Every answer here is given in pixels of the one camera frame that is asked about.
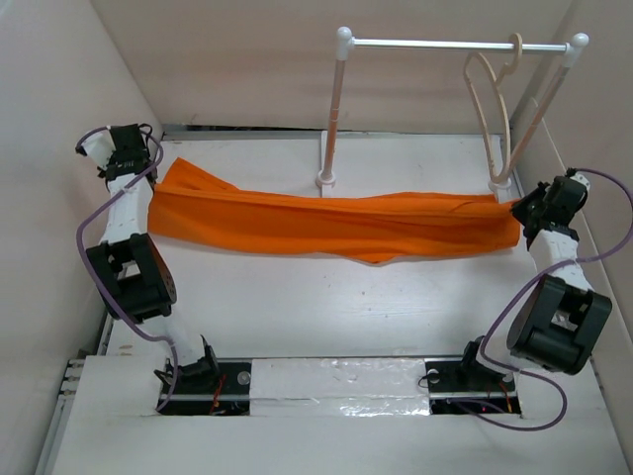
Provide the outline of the orange trousers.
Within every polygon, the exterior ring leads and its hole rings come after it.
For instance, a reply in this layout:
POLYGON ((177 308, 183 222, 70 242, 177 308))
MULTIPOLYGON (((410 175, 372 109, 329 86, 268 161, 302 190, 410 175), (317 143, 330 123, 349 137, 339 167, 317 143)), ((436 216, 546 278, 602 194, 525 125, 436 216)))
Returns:
POLYGON ((312 198, 249 191, 182 158, 154 188, 148 229, 230 251, 326 253, 370 264, 484 254, 520 239, 509 204, 492 195, 312 198))

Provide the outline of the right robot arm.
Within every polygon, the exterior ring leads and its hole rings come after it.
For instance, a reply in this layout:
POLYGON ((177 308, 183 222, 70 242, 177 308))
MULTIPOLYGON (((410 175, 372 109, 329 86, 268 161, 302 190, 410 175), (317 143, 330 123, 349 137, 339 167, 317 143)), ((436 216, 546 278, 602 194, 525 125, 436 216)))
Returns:
POLYGON ((590 185, 579 173, 540 183, 510 212, 523 226, 526 247, 542 275, 514 318, 506 347, 551 372, 579 373, 612 311, 580 265, 579 235, 570 227, 590 185))

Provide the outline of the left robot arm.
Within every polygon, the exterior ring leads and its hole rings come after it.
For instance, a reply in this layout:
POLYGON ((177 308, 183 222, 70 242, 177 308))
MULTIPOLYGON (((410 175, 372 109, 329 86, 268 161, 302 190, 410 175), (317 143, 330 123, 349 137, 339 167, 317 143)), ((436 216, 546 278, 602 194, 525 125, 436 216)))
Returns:
POLYGON ((123 320, 139 336, 165 343, 175 359, 159 372, 186 378, 199 392, 220 383, 220 368, 211 346, 195 343, 172 315, 176 286, 148 232, 148 212, 162 149, 149 124, 106 126, 79 141, 76 151, 94 160, 110 198, 90 218, 105 214, 99 242, 79 241, 80 254, 97 278, 110 315, 123 320))

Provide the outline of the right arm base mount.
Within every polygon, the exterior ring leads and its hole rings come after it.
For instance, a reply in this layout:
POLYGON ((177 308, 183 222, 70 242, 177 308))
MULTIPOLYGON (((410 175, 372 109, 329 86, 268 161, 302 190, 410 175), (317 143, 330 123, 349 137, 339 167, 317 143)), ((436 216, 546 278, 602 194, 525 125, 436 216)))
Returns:
POLYGON ((433 415, 520 415, 515 383, 477 361, 482 337, 467 343, 459 356, 424 360, 417 386, 429 397, 433 415))

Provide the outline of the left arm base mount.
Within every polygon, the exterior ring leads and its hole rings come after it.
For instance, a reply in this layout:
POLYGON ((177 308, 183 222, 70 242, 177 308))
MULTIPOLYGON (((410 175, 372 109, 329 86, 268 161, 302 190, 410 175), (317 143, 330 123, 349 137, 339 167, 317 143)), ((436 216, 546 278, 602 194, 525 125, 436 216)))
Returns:
POLYGON ((250 415, 250 359, 218 359, 202 337, 203 353, 174 368, 167 360, 154 374, 161 383, 157 411, 163 416, 250 415))

